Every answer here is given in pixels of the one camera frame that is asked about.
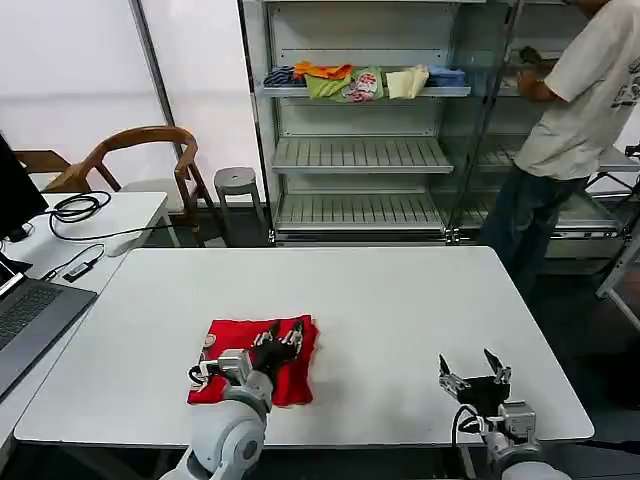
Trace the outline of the person's hand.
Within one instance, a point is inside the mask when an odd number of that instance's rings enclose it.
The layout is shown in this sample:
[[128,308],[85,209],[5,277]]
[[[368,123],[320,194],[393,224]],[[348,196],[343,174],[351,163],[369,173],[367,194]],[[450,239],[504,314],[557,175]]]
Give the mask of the person's hand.
[[534,70],[522,70],[517,76],[518,94],[526,99],[534,100],[538,86],[537,74]]

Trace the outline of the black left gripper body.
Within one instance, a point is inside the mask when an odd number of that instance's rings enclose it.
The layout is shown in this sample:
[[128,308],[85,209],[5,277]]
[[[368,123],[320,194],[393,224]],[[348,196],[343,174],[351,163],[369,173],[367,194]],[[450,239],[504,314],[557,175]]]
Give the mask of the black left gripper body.
[[281,339],[260,339],[249,349],[252,368],[267,376],[276,376],[279,370],[296,358],[296,345]]

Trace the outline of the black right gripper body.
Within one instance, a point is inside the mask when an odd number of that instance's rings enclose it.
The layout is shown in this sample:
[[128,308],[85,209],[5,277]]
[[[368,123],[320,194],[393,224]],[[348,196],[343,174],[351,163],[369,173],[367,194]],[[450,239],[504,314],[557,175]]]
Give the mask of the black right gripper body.
[[456,398],[462,404],[497,406],[506,401],[510,393],[511,382],[508,376],[471,377],[457,381]]

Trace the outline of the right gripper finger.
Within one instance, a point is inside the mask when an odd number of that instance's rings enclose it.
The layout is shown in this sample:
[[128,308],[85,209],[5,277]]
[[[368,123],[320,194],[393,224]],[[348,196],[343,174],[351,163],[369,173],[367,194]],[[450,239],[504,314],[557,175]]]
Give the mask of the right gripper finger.
[[511,380],[512,369],[505,366],[502,361],[488,349],[483,350],[485,358],[493,371],[493,382],[497,385],[509,385]]
[[466,381],[453,373],[442,354],[439,355],[438,383],[450,396],[457,396],[466,389]]

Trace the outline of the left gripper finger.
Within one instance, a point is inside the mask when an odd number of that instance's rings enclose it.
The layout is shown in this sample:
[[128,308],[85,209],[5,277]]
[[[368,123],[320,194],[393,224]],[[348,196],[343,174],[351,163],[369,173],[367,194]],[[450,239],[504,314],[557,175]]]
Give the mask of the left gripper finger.
[[300,353],[304,338],[304,322],[296,321],[281,339],[282,352],[285,359],[295,359]]
[[253,342],[254,346],[262,346],[265,344],[270,344],[272,343],[276,338],[277,335],[279,333],[279,329],[280,329],[280,322],[279,321],[274,321],[266,330],[264,330],[263,332],[259,333]]

